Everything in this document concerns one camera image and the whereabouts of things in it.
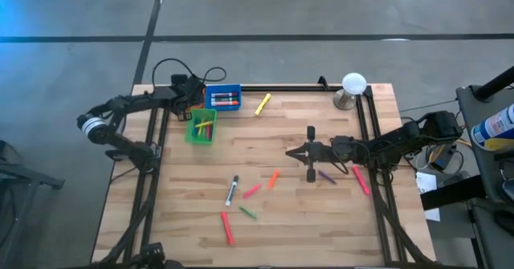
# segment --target gray floor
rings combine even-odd
[[[2,36],[145,35],[154,0],[0,0]],[[464,34],[514,32],[514,0],[162,0],[156,35]],[[24,231],[19,268],[88,262],[112,162],[75,126],[91,106],[130,91],[142,43],[0,43],[0,139],[28,167],[66,178],[41,190]],[[391,82],[400,109],[455,98],[512,66],[514,40],[299,43],[154,43],[151,67],[165,57],[199,75],[223,66],[234,83],[331,82],[351,71]],[[159,83],[182,68],[166,64]],[[433,109],[459,110],[456,103]],[[477,173],[465,152],[465,170]],[[429,223],[438,259],[473,264],[462,208]]]

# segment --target wooden table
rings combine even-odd
[[[372,86],[381,130],[399,127],[392,85]],[[137,85],[133,93],[144,90],[152,88]],[[337,185],[319,177],[307,183],[306,167],[284,154],[306,141],[308,125],[316,127],[316,139],[326,144],[335,135],[361,138],[357,110],[335,108],[332,95],[274,92],[261,115],[255,116],[265,92],[244,92],[239,111],[218,114],[211,146],[185,143],[186,123],[171,116],[150,242],[161,242],[166,258],[184,266],[382,265],[373,201],[363,194],[355,177],[330,164],[316,164]],[[148,119],[149,111],[129,115],[125,136],[143,141]],[[369,118],[367,123],[373,138]],[[113,176],[132,166],[128,161],[117,164]],[[267,190],[275,169],[280,170],[279,178]],[[369,184],[367,170],[361,167],[361,171]],[[239,185],[232,206],[227,207],[224,202],[235,174]],[[133,173],[111,185],[93,260],[104,257],[129,224],[136,183]],[[258,183],[263,188],[243,200],[243,193]],[[394,172],[393,185],[400,222],[423,253],[434,259],[413,170],[401,166]],[[239,211],[241,205],[256,212],[258,220]],[[231,247],[226,243],[221,211],[229,215],[235,238]],[[394,252],[392,237],[390,244]]]

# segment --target blue plastic box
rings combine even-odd
[[[238,105],[230,105],[230,106],[211,106],[210,105],[210,95],[213,93],[221,93],[221,92],[237,92],[238,93]],[[207,109],[215,109],[219,112],[221,111],[234,111],[238,110],[241,107],[241,84],[211,84],[207,85],[206,88],[206,108]]]

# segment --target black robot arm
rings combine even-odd
[[[139,96],[117,96],[95,106],[77,118],[77,126],[93,143],[115,147],[106,152],[114,161],[128,157],[140,171],[151,171],[156,165],[154,149],[145,142],[129,140],[117,130],[129,113],[152,108],[169,108],[179,120],[189,120],[188,108],[204,101],[205,84],[195,75],[173,76],[177,81],[171,86],[155,87],[153,92]]]
[[[463,130],[457,124],[454,114],[446,111],[427,113],[419,120],[407,122],[401,128],[371,141],[335,136],[330,140],[330,145],[324,145],[314,141],[314,127],[308,127],[308,142],[297,149],[287,151],[286,155],[307,165],[307,181],[314,182],[315,162],[332,163],[343,173],[348,173],[345,167],[348,161],[372,166],[379,171],[392,171],[396,169],[403,155],[418,153],[426,145],[451,144],[458,140],[462,133]]]

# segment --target pink marker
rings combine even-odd
[[[261,184],[258,184],[256,185],[255,187],[251,188],[249,191],[247,191],[244,195],[243,195],[243,198],[248,198],[250,197],[252,194],[255,193],[255,191],[257,191],[259,188],[260,188]]]
[[[357,166],[355,165],[352,169],[353,169],[353,172],[355,173],[355,177],[357,177],[357,180],[359,181],[359,184],[361,184],[362,191],[364,192],[364,194],[366,194],[366,196],[368,196],[369,189],[368,189],[368,186],[366,185],[366,183],[364,183],[364,179],[362,178],[362,175],[359,172],[359,168],[357,168]]]

